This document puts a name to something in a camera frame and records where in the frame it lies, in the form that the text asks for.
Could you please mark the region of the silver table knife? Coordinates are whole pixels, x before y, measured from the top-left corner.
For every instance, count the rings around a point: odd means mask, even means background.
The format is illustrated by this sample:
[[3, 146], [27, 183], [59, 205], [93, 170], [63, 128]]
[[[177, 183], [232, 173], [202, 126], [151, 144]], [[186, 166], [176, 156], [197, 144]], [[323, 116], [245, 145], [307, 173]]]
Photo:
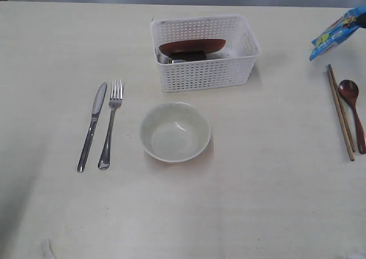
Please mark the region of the silver table knife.
[[91, 111], [91, 121], [89, 125], [89, 129], [86, 135], [86, 139], [81, 151], [81, 155], [77, 165], [77, 172], [83, 172], [86, 166], [87, 158], [89, 155], [90, 147], [92, 144], [94, 132], [96, 129], [96, 125], [100, 116], [101, 108], [104, 102], [106, 90], [108, 84], [106, 82], [102, 83], [98, 88], [96, 96], [94, 98], [94, 103]]

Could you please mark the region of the dark red wooden spoon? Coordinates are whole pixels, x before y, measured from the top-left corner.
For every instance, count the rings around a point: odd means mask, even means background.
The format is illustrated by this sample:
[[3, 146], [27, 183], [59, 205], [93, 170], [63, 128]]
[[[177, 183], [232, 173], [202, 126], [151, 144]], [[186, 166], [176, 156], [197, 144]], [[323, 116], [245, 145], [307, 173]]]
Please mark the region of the dark red wooden spoon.
[[356, 129], [357, 147], [360, 154], [365, 154], [365, 133], [356, 109], [359, 87], [354, 81], [344, 79], [339, 83], [339, 93], [352, 110]]

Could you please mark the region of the brown round plate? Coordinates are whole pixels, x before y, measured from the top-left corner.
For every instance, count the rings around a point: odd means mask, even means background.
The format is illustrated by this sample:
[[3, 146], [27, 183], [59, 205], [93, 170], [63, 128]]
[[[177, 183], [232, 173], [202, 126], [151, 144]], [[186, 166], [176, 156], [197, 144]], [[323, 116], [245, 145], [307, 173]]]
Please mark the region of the brown round plate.
[[165, 43], [159, 46], [159, 50], [165, 55], [191, 51], [203, 51], [205, 54], [210, 54], [220, 51], [225, 44], [224, 39], [191, 39]]

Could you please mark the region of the white perforated plastic basket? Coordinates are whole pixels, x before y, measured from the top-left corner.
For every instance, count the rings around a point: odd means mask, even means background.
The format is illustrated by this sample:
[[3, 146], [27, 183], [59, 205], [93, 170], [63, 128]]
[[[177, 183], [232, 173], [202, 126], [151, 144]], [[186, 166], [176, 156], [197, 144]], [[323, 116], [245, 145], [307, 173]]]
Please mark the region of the white perforated plastic basket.
[[[154, 55], [165, 92], [243, 85], [261, 54], [248, 20], [239, 14], [155, 20], [150, 24]], [[223, 39], [202, 61], [170, 63], [160, 46], [169, 42]]]

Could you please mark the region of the blue chips bag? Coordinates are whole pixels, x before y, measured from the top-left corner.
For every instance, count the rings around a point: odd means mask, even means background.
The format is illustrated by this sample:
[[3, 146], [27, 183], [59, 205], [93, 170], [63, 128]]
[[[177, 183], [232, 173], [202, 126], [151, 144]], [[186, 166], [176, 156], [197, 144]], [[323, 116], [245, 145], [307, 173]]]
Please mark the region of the blue chips bag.
[[309, 60], [312, 61], [340, 45], [359, 28], [365, 28], [365, 5], [348, 10], [315, 38], [311, 42], [314, 48]]

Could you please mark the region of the silver fork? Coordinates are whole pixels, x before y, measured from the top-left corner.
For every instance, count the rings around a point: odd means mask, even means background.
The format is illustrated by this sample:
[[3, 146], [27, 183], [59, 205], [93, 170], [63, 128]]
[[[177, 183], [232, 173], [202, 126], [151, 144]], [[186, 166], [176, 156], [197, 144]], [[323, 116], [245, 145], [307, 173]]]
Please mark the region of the silver fork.
[[110, 166], [110, 152], [112, 145], [112, 132], [116, 110], [122, 105], [124, 94], [124, 82], [121, 79], [112, 80], [111, 92], [109, 97], [109, 107], [111, 108], [108, 129], [101, 156], [98, 162], [100, 170], [106, 170]]

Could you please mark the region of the white speckled ceramic bowl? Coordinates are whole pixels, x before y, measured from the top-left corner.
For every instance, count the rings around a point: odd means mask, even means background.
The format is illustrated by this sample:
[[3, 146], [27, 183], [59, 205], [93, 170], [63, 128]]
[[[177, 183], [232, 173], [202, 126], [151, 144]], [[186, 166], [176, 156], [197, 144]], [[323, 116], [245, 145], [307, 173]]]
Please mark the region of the white speckled ceramic bowl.
[[199, 156], [211, 136], [209, 120], [186, 102], [166, 102], [151, 108], [139, 128], [144, 151], [156, 160], [173, 164]]

